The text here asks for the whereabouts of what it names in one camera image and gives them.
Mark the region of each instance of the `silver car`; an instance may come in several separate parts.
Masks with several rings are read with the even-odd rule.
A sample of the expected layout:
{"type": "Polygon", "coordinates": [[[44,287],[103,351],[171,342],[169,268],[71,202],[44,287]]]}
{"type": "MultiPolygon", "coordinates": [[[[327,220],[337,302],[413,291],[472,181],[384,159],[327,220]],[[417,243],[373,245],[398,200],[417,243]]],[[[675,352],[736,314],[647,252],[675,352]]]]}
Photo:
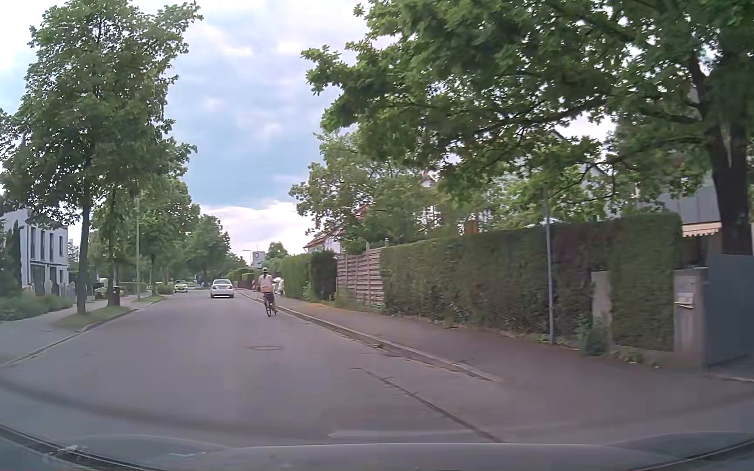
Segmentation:
{"type": "Polygon", "coordinates": [[[235,297],[235,286],[229,280],[215,280],[211,284],[211,297],[235,297]]]}

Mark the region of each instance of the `asphalt road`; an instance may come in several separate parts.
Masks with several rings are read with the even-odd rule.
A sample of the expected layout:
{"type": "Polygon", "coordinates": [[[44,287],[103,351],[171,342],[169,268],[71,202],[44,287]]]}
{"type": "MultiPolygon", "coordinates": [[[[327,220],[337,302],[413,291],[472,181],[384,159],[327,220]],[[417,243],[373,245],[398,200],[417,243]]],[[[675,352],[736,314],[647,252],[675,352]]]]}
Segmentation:
{"type": "MultiPolygon", "coordinates": [[[[544,375],[554,382],[559,372],[544,375]]],[[[595,381],[633,399],[642,387],[595,381]]],[[[641,413],[623,409],[591,421],[589,407],[571,407],[577,390],[479,380],[388,356],[288,314],[267,317],[241,295],[192,291],[0,370],[0,423],[62,444],[120,434],[231,447],[610,444],[662,433],[754,432],[754,386],[711,384],[727,394],[690,397],[692,406],[675,411],[642,402],[641,413]]]]}
{"type": "Polygon", "coordinates": [[[0,423],[67,443],[146,434],[230,446],[489,441],[393,386],[485,381],[391,358],[243,296],[192,291],[0,371],[0,423]]]}

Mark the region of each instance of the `gate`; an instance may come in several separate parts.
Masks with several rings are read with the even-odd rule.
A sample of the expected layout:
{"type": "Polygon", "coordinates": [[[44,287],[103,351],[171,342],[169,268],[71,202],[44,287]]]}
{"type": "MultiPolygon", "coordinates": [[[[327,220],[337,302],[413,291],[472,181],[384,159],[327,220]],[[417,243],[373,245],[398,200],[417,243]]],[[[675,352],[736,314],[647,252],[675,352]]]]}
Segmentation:
{"type": "Polygon", "coordinates": [[[709,254],[706,364],[754,353],[754,256],[709,254]]]}

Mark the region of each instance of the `fence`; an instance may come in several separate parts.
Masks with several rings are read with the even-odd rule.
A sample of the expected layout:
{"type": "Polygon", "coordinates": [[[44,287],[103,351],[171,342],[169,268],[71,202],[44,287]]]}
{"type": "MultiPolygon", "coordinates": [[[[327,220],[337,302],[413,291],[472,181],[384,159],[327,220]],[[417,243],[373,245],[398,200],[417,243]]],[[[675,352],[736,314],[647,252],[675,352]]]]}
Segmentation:
{"type": "Polygon", "coordinates": [[[361,255],[336,256],[336,287],[341,293],[367,306],[383,305],[383,279],[380,277],[382,247],[361,255]]]}

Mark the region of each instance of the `sky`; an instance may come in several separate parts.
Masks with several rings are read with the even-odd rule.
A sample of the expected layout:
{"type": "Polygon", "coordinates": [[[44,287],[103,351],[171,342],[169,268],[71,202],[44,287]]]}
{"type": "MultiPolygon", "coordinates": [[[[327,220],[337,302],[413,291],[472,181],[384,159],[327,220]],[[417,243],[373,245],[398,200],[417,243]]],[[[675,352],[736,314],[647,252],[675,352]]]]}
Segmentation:
{"type": "MultiPolygon", "coordinates": [[[[310,162],[321,161],[313,134],[338,92],[315,96],[305,78],[311,63],[300,54],[362,38],[364,21],[353,16],[361,1],[197,1],[205,19],[187,31],[190,51],[174,61],[179,81],[166,113],[177,121],[173,135],[198,148],[184,177],[188,191],[204,213],[220,219],[237,255],[265,250],[272,241],[300,253],[311,239],[305,232],[312,222],[297,214],[288,191],[307,179],[310,162]]],[[[34,60],[28,27],[62,3],[0,0],[0,107],[6,111],[17,109],[34,60]]],[[[169,0],[133,3],[154,13],[169,0]]],[[[564,134],[607,129],[581,120],[564,134]]],[[[73,226],[69,239],[78,233],[73,226]]]]}

